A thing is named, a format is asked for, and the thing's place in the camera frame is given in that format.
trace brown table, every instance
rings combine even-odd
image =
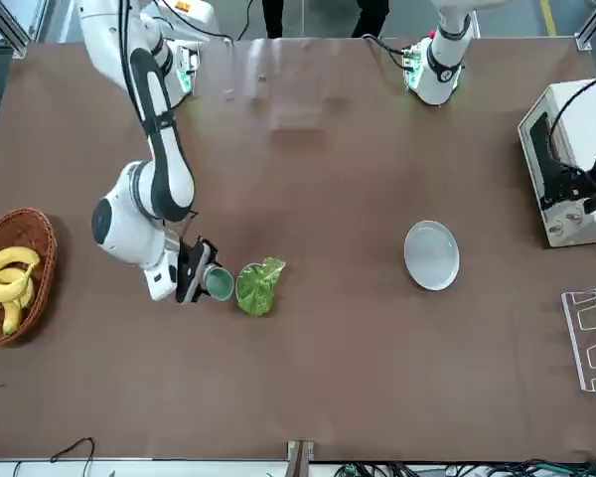
[[[559,294],[596,285],[596,247],[548,249],[517,125],[551,82],[593,74],[571,39],[481,40],[452,100],[427,107],[362,41],[204,51],[178,124],[203,234],[237,272],[288,268],[273,313],[150,300],[97,248],[90,215],[148,148],[124,91],[80,45],[13,62],[0,110],[0,216],[49,214],[56,289],[37,335],[0,350],[0,457],[584,460],[581,391]],[[437,220],[456,282],[418,288],[408,229]]]

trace white bowl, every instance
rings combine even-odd
[[[459,248],[450,231],[438,222],[418,222],[406,235],[404,261],[420,286],[443,290],[459,271]]]

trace bunch of bananas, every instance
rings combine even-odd
[[[8,267],[15,262],[25,263],[27,270]],[[0,303],[4,307],[2,332],[16,332],[22,320],[22,309],[33,303],[33,280],[31,273],[40,263],[40,256],[25,246],[9,246],[0,250]]]

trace person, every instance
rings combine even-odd
[[[361,8],[360,18],[356,24],[353,38],[370,34],[379,36],[381,27],[388,15],[388,0],[356,0]],[[282,37],[282,9],[284,0],[262,0],[262,12],[267,27],[267,38]]]

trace white robotic arm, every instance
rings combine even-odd
[[[446,102],[457,86],[468,44],[473,38],[472,12],[509,0],[431,0],[439,11],[434,38],[411,47],[404,61],[406,85],[426,103]]]
[[[172,107],[191,92],[196,52],[166,41],[156,22],[139,14],[136,0],[81,0],[78,6],[93,64],[128,90],[152,153],[151,161],[128,164],[99,201],[93,237],[144,270],[154,300],[175,293],[179,302],[196,301],[207,292],[204,270],[216,267],[217,250],[203,238],[189,247],[164,228],[165,221],[184,219],[195,197]]]

